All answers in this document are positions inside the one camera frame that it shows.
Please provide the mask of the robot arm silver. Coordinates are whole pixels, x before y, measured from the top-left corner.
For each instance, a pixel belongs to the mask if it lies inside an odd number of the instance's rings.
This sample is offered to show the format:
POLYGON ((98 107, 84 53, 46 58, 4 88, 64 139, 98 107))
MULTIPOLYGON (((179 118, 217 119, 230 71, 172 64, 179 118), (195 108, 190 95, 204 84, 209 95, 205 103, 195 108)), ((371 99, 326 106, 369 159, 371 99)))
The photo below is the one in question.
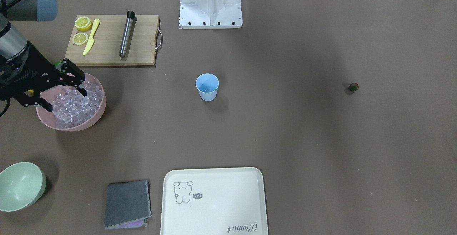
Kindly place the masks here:
POLYGON ((87 96, 85 73, 65 58, 52 64, 13 25, 13 21, 52 21, 58 13, 56 0, 1 0, 0 9, 0 99, 5 101, 3 115, 15 99, 24 107, 52 105, 40 93, 62 85, 87 96))

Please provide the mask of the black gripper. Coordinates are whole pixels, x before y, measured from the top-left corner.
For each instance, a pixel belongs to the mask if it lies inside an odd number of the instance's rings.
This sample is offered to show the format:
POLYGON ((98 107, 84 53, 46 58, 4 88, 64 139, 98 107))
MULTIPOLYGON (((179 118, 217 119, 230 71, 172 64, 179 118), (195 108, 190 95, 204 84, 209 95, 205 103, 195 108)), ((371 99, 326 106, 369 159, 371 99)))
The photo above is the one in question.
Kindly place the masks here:
POLYGON ((84 82, 85 73, 70 59, 64 58, 61 65, 55 67, 30 42, 15 58, 6 60, 1 57, 2 101, 14 97, 24 107, 40 106, 52 112, 52 105, 40 97, 39 91, 46 91, 57 85, 70 86, 86 97, 84 82))

